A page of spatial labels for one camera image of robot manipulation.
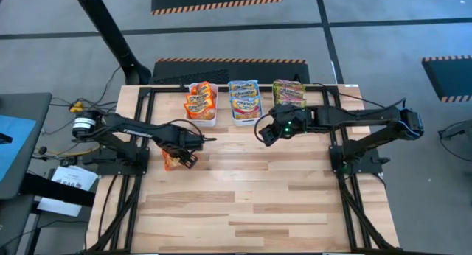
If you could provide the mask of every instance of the wooden table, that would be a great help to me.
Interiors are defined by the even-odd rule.
[[[133,118],[138,90],[139,86],[122,87],[117,113]],[[361,96],[357,86],[340,85],[339,90]],[[267,112],[272,107],[271,93],[261,95]],[[305,96],[309,105],[322,105],[320,93]],[[356,99],[341,96],[341,102],[347,110],[364,108]],[[183,103],[182,93],[157,93],[152,123],[183,118]],[[270,122],[267,118],[260,125]],[[142,181],[133,252],[350,250],[341,196],[327,151],[328,134],[299,135],[265,147],[254,137],[252,126],[232,124],[227,93],[219,95],[217,125],[201,129],[218,140],[204,145],[192,170],[165,172],[160,149],[150,143],[151,162]],[[348,128],[347,132],[351,139],[359,139],[369,133],[369,128]],[[398,245],[383,184],[369,174],[358,175],[358,179],[366,215],[387,241]],[[110,182],[111,177],[99,182],[88,226],[89,245],[97,241]],[[103,231],[117,210],[120,185],[118,177],[106,206]],[[358,245],[362,246],[355,215],[353,220]],[[124,243],[127,224],[125,218],[119,247]]]

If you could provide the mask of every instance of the black pole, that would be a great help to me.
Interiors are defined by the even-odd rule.
[[[127,85],[147,85],[151,73],[134,57],[102,0],[78,0],[125,73]]]

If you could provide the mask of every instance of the black desk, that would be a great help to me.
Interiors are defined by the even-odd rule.
[[[36,121],[11,168],[0,182],[0,247],[23,232],[33,205],[34,195],[18,196],[18,193],[30,165],[51,98],[50,93],[0,94],[1,115]],[[7,254],[16,254],[20,240],[21,238],[18,238],[6,246]]]

